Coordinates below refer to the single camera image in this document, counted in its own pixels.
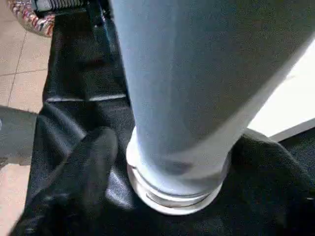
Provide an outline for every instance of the white surface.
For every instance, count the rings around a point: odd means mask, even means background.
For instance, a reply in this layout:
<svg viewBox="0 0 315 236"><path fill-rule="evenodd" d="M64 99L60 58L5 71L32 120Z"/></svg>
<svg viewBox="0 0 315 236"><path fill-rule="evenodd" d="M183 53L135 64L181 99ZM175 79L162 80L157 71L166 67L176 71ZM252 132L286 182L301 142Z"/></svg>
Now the white surface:
<svg viewBox="0 0 315 236"><path fill-rule="evenodd" d="M249 124L275 141L315 127L315 42Z"/></svg>

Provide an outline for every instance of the tile grout line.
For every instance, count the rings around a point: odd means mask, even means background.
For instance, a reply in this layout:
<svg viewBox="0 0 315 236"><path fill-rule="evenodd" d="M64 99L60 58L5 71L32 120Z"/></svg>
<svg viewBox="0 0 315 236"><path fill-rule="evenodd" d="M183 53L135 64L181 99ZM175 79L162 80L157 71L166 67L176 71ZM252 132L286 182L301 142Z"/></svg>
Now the tile grout line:
<svg viewBox="0 0 315 236"><path fill-rule="evenodd" d="M16 72L16 73L10 73L10 74L3 74L0 76L5 76L5 75L15 75L15 74L24 74L24 73L30 73L30 72L36 72L36 71L44 71L48 69L40 69L40 70L27 70L27 71L21 71L21 72Z"/></svg>
<svg viewBox="0 0 315 236"><path fill-rule="evenodd" d="M25 44L26 34L27 34L27 31L25 31L25 34L24 34L23 44L22 44L22 47L21 47L21 51L20 51L20 55L19 55L19 59L18 59L18 64L16 65L16 69L15 69L15 73L14 73L14 78L13 78L13 82L12 82L11 91L10 91L10 95L9 95L7 106L9 106L9 103L10 103L10 100L11 100L11 93L12 93L12 90L13 90L15 77L16 77L16 72L18 71L18 67L19 67L19 63L20 63L23 47L24 47L24 44Z"/></svg>

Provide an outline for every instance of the black garbage bag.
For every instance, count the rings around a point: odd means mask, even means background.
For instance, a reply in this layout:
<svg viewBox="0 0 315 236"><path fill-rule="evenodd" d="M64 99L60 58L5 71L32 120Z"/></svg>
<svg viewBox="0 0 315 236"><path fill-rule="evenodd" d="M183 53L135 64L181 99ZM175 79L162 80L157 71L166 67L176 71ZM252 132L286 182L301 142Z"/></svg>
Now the black garbage bag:
<svg viewBox="0 0 315 236"><path fill-rule="evenodd" d="M241 137L219 195L187 216L160 214L130 185L120 185L117 153L112 129L88 133L11 235L315 235L314 183L282 146L260 134Z"/></svg>

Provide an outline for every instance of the tiled floor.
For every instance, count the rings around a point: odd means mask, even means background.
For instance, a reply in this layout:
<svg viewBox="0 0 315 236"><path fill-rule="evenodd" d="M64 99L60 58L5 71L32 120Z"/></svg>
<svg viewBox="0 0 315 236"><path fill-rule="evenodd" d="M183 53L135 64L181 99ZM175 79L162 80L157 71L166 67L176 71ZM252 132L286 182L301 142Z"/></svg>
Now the tiled floor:
<svg viewBox="0 0 315 236"><path fill-rule="evenodd" d="M0 105L39 112L50 44L0 9Z"/></svg>
<svg viewBox="0 0 315 236"><path fill-rule="evenodd" d="M38 113L51 39L26 32L5 2L0 0L0 106ZM23 211L29 172L30 166L19 164L0 169L1 236Z"/></svg>

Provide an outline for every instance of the gray object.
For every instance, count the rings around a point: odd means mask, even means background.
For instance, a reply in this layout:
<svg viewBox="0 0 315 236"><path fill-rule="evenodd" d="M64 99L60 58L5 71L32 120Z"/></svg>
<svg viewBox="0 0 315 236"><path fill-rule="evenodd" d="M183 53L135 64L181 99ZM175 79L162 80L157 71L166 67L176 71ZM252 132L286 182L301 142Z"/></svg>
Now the gray object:
<svg viewBox="0 0 315 236"><path fill-rule="evenodd" d="M0 166L30 165L36 114L0 106Z"/></svg>
<svg viewBox="0 0 315 236"><path fill-rule="evenodd" d="M115 0L112 7L136 123L127 161L138 175L130 178L165 196L152 200L161 206L174 197L202 200L222 184L230 149L313 38L315 5Z"/></svg>

